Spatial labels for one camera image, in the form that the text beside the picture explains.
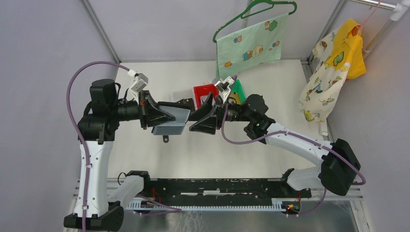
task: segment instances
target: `gray wall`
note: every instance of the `gray wall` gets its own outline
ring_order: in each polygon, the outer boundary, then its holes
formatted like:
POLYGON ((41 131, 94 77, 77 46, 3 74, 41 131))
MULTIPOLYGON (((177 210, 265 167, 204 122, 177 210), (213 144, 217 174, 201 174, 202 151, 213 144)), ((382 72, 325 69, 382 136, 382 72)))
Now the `gray wall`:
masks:
MULTIPOLYGON (((215 60, 215 31, 247 6, 248 0, 90 0, 104 30, 122 61, 215 60)), ((298 0, 289 16, 282 57, 309 56, 337 0, 298 0)), ((267 8, 261 3, 251 12, 267 8)), ((291 12, 292 5, 249 17, 253 25, 291 12)), ((238 19, 217 36, 241 29, 238 19)))
MULTIPOLYGON (((339 23, 357 22, 368 7, 349 3, 339 23)), ((365 43, 391 13, 378 10, 364 27, 365 43)), ((410 14, 369 55, 367 74, 343 86, 329 117, 336 137, 349 141, 367 178, 363 195, 374 231, 410 231, 410 14)))
MULTIPOLYGON (((79 0, 2 0, 0 56, 1 231, 61 231, 80 174, 67 84, 83 64, 110 56, 79 0)), ((91 82, 114 74, 94 66, 79 76, 77 120, 91 82)))

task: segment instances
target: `white table surface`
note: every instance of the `white table surface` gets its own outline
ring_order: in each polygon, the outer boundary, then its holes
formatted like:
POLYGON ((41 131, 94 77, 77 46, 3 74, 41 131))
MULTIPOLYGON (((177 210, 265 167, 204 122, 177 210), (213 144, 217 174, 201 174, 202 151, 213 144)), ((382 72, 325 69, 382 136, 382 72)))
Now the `white table surface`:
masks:
MULTIPOLYGON (((149 78, 145 90, 153 99, 170 101, 171 93, 210 83, 215 76, 214 61, 123 63, 149 78)), ((278 60, 262 64, 238 75, 243 90, 263 95, 269 107, 267 116, 282 125, 320 138, 318 124, 305 121, 297 100, 306 85, 299 60, 278 60)), ((120 96, 131 83, 124 70, 119 70, 116 82, 122 85, 120 96)), ((246 122, 227 122, 225 131, 234 141, 249 138, 243 131, 246 122)), ((148 171, 152 178, 271 178, 281 177, 289 168, 312 167, 309 161, 282 148, 263 145, 232 145, 220 130, 216 135, 188 131, 170 136, 165 144, 162 136, 151 134, 151 128, 141 129, 139 120, 120 122, 111 152, 108 177, 117 177, 130 170, 148 171)))

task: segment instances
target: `cartoon print towel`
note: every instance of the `cartoon print towel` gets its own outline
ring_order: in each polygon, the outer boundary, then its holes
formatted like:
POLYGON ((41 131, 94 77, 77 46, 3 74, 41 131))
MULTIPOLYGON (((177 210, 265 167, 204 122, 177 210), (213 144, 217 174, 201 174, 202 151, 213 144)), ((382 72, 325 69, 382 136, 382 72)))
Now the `cartoon print towel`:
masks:
POLYGON ((298 101, 306 121, 324 122, 332 112, 346 79, 366 73, 363 40, 357 34, 358 26, 349 19, 314 47, 314 58, 319 60, 319 64, 298 101))
POLYGON ((217 77, 280 59, 287 19, 284 14, 217 39, 217 77))

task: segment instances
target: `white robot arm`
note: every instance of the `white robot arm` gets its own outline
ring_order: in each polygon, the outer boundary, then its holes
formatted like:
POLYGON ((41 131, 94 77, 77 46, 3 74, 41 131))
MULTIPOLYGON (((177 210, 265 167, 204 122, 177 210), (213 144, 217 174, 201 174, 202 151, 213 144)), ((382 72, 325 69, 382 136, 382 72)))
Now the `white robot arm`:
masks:
MULTIPOLYGON (((182 132, 180 122, 196 121, 190 126, 190 131, 215 134, 221 128, 223 119, 226 121, 247 121, 244 128, 248 137, 258 139, 272 132, 260 142, 274 145, 289 150, 311 161, 316 167, 303 170, 288 170, 282 177, 287 185, 294 190, 307 188, 323 188, 338 195, 346 195, 356 173, 340 159, 331 154, 323 146, 331 148, 349 163, 360 169, 360 164, 352 152, 349 144, 338 139, 336 142, 315 140, 307 138, 297 132, 291 131, 281 124, 268 118, 265 112, 268 107, 264 104, 262 96, 252 94, 244 103, 229 104, 225 93, 223 100, 218 100, 212 105, 213 96, 210 94, 204 104, 195 112, 190 113, 187 106, 174 102, 156 103, 149 91, 142 90, 147 84, 143 74, 135 74, 132 94, 138 96, 138 101, 119 100, 115 83, 110 79, 95 81, 90 87, 91 102, 88 111, 78 123, 78 127, 89 147, 90 165, 86 166, 85 151, 81 145, 81 175, 80 190, 74 213, 64 219, 64 226, 68 228, 81 228, 83 216, 83 193, 85 187, 87 194, 86 224, 88 229, 118 231, 123 220, 124 207, 135 195, 147 188, 149 182, 147 172, 130 172, 125 182, 110 196, 107 196, 108 162, 113 146, 115 131, 120 121, 140 120, 141 127, 153 127, 153 134, 164 135, 167 132, 182 132), (86 168, 90 169, 89 180, 85 178, 86 168)), ((217 85, 228 89, 231 82, 223 81, 217 85)))

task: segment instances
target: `plastic hanger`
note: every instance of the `plastic hanger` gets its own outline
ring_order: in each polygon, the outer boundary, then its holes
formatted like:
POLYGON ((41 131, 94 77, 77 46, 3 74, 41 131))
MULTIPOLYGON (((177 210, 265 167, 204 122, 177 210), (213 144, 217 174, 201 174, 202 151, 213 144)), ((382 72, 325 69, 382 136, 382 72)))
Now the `plastic hanger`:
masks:
POLYGON ((249 17, 249 16, 256 15, 256 14, 259 14, 259 13, 261 13, 261 12, 270 10, 270 9, 272 9, 275 5, 284 5, 284 4, 292 4, 292 5, 294 6, 294 10, 293 10, 292 12, 290 12, 289 15, 291 15, 291 14, 293 14, 293 13, 296 12, 297 4, 296 4, 296 2, 294 2, 294 1, 271 1, 271 0, 255 0, 255 1, 253 1, 251 4, 249 4, 249 6, 246 8, 246 10, 245 10, 244 12, 240 13, 238 16, 236 16, 236 17, 233 18, 231 21, 227 22, 224 26, 222 26, 221 28, 219 28, 219 29, 217 30, 217 32, 215 32, 214 38, 212 39, 212 41, 213 41, 214 43, 216 43, 216 42, 217 42, 217 41, 216 41, 217 34, 218 34, 222 29, 224 29, 227 25, 233 23, 235 20, 237 20, 237 19, 239 19, 239 18, 244 19, 244 18, 247 18, 247 17, 249 17), (252 7, 254 7, 255 5, 257 5, 257 4, 259 4, 259 3, 267 3, 267 4, 270 4, 270 5, 272 5, 272 6, 266 8, 266 9, 263 9, 263 10, 261 10, 261 11, 258 11, 258 12, 255 12, 255 13, 251 13, 251 14, 249 14, 249 15, 244 16, 244 14, 246 14, 246 12, 250 11, 250 10, 252 9, 252 7))

